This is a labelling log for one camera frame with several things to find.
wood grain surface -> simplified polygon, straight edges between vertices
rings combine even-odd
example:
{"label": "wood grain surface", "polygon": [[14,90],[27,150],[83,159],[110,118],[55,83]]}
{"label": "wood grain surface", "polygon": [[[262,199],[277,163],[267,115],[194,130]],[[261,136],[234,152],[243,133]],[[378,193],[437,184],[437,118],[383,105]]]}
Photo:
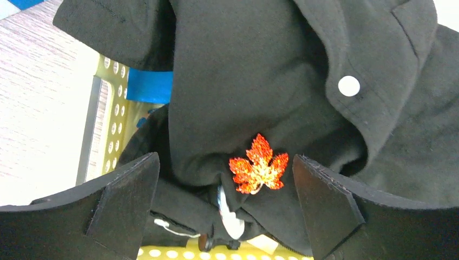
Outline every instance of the wood grain surface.
{"label": "wood grain surface", "polygon": [[0,205],[75,185],[91,84],[73,80],[82,44],[52,25],[61,2],[0,21]]}

white cord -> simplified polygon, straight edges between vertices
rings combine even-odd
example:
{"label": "white cord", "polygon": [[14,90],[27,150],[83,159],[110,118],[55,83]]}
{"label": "white cord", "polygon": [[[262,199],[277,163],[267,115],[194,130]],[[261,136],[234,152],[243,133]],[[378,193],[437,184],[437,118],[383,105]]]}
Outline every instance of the white cord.
{"label": "white cord", "polygon": [[169,222],[167,221],[164,221],[160,218],[155,218],[154,220],[154,223],[158,226],[161,226],[163,227],[165,230],[169,231],[170,233],[174,234],[174,235],[177,235],[177,236],[181,236],[181,237],[190,237],[190,238],[198,238],[200,237],[201,235],[200,234],[197,234],[197,235],[189,235],[189,234],[184,234],[184,233],[177,233],[173,230],[170,230],[169,229]]}

black foam piece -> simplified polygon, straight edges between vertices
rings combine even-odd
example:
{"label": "black foam piece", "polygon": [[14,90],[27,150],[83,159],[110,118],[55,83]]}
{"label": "black foam piece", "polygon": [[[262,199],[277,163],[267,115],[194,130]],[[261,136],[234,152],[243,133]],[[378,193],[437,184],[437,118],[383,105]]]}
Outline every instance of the black foam piece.
{"label": "black foam piece", "polygon": [[459,259],[459,207],[375,190],[298,155],[293,171],[315,259]]}
{"label": "black foam piece", "polygon": [[30,205],[0,207],[0,259],[135,260],[159,167],[150,153]]}

leaf brooch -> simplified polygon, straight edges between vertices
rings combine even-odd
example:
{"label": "leaf brooch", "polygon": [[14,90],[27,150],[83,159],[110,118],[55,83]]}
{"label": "leaf brooch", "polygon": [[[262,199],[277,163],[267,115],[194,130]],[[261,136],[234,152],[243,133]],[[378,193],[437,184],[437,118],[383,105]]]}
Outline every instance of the leaf brooch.
{"label": "leaf brooch", "polygon": [[287,168],[287,153],[273,158],[270,144],[261,134],[258,134],[252,142],[252,148],[246,150],[246,154],[250,161],[244,158],[229,160],[229,169],[234,173],[233,180],[239,184],[237,191],[256,194],[263,185],[272,190],[284,187],[280,177]]}

white tag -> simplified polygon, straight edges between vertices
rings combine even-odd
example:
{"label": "white tag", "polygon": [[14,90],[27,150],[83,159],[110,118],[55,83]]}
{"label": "white tag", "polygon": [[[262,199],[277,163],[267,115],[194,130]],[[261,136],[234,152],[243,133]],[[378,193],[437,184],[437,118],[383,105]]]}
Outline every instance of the white tag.
{"label": "white tag", "polygon": [[265,251],[266,253],[272,255],[274,254],[277,246],[279,243],[276,241],[270,239],[269,237],[265,235],[260,235],[258,237],[254,237],[250,240],[247,240],[247,242],[256,248]]}
{"label": "white tag", "polygon": [[236,213],[231,212],[226,202],[225,191],[220,186],[218,188],[218,205],[220,208],[221,221],[226,228],[229,236],[238,240],[244,234],[245,222],[236,217]]}

